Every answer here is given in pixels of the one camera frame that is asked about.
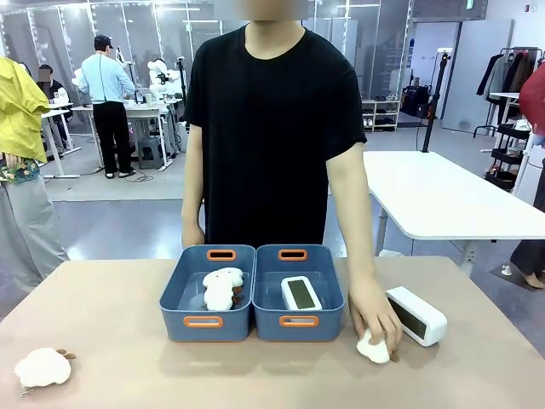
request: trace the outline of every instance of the person in yellow jacket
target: person in yellow jacket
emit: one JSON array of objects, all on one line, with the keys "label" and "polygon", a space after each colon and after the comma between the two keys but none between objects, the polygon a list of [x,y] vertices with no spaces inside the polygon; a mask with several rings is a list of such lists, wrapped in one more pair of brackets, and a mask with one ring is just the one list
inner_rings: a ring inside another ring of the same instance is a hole
[{"label": "person in yellow jacket", "polygon": [[0,57],[0,266],[29,293],[68,260],[37,161],[46,96],[16,62]]}]

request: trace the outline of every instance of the hand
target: hand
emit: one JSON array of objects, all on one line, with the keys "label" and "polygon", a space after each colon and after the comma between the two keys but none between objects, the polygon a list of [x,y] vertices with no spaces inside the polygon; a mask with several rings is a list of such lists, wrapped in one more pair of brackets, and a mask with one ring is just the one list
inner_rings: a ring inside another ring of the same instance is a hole
[{"label": "hand", "polygon": [[403,327],[375,278],[360,278],[350,285],[348,307],[360,339],[368,326],[372,345],[377,345],[386,333],[388,351],[390,354],[395,352],[403,334]]},{"label": "hand", "polygon": [[193,224],[182,223],[181,228],[181,245],[184,249],[192,245],[204,244],[204,232],[198,225],[198,222]]},{"label": "hand", "polygon": [[23,158],[19,156],[10,155],[9,153],[0,153],[0,159],[6,158],[6,166],[8,169],[18,168],[23,164]]}]

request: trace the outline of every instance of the orange handle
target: orange handle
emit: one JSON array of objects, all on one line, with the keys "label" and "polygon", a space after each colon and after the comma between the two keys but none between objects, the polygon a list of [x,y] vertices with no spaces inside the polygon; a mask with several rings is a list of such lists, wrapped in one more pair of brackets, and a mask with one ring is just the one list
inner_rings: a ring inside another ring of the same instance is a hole
[{"label": "orange handle", "polygon": [[184,318],[184,325],[187,328],[222,328],[223,319],[215,316],[197,317],[188,315]]},{"label": "orange handle", "polygon": [[206,258],[211,262],[234,262],[237,252],[235,250],[208,250]]},{"label": "orange handle", "polygon": [[278,252],[278,259],[282,262],[304,262],[308,259],[308,251],[297,249],[285,249]]},{"label": "orange handle", "polygon": [[[293,322],[288,320],[306,320],[302,322]],[[280,326],[291,328],[314,328],[318,326],[320,320],[316,315],[282,315],[280,317]]]}]

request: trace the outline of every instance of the blue storage bin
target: blue storage bin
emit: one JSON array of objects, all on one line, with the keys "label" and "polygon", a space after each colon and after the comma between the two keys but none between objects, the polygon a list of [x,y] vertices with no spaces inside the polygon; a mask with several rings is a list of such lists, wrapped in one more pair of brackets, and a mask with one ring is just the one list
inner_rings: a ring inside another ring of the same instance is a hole
[{"label": "blue storage bin", "polygon": [[[250,329],[255,249],[247,245],[195,245],[184,250],[159,306],[170,339],[178,342],[242,341]],[[203,278],[220,268],[240,268],[241,303],[230,311],[207,311]]]},{"label": "blue storage bin", "polygon": [[[287,311],[282,280],[307,277],[321,311]],[[322,245],[265,245],[257,250],[252,303],[259,338],[268,341],[332,341],[341,332],[344,296],[333,257]]]}]

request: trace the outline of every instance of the gray door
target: gray door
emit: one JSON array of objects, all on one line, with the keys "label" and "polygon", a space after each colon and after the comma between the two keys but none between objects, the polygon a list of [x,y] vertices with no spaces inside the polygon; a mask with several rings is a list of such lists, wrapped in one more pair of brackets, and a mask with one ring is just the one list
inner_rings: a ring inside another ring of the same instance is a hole
[{"label": "gray door", "polygon": [[491,57],[510,47],[512,35],[513,20],[462,23],[443,128],[473,133],[476,127],[487,124],[490,103],[476,94],[477,88]]}]

